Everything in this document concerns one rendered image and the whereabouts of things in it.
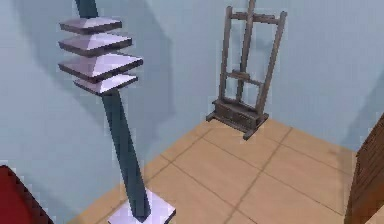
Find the brown wooden easel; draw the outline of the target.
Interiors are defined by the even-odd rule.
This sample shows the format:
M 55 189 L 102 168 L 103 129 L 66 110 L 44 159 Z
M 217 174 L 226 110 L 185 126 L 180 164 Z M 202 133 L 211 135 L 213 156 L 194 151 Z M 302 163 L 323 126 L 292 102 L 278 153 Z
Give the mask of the brown wooden easel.
M 269 118 L 264 112 L 265 104 L 273 78 L 274 68 L 280 48 L 281 39 L 285 28 L 288 13 L 282 11 L 279 17 L 255 12 L 256 0 L 249 0 L 246 12 L 234 12 L 232 6 L 226 7 L 224 20 L 224 37 L 222 59 L 220 68 L 220 82 L 218 98 L 212 102 L 214 110 L 206 116 L 206 121 L 216 119 L 238 131 L 244 133 L 243 139 L 248 140 Z M 240 67 L 238 70 L 227 70 L 230 31 L 232 21 L 245 22 Z M 265 79 L 258 81 L 251 78 L 247 72 L 251 37 L 255 23 L 276 25 L 276 33 L 269 58 L 269 64 Z M 252 84 L 258 87 L 258 96 L 254 106 L 246 104 L 243 100 L 244 84 Z

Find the silver tiered floor lamp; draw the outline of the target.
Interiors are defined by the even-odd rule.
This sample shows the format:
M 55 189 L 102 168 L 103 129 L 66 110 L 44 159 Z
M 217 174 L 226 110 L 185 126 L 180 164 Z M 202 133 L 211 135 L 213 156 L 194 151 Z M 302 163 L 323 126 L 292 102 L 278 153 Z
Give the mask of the silver tiered floor lamp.
M 59 42 L 61 49 L 75 57 L 58 67 L 76 78 L 76 86 L 103 102 L 127 196 L 108 224 L 168 224 L 176 209 L 145 187 L 120 97 L 122 88 L 138 80 L 129 71 L 141 66 L 143 59 L 122 52 L 132 39 L 113 32 L 122 27 L 121 21 L 101 17 L 95 0 L 75 2 L 79 17 L 60 24 L 74 35 Z

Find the brown wooden cabinet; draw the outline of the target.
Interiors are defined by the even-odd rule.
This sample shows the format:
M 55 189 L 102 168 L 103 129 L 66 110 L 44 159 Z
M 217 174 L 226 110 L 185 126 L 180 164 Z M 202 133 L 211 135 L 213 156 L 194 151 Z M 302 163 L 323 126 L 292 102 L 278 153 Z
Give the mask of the brown wooden cabinet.
M 384 113 L 356 159 L 344 224 L 366 224 L 384 205 Z

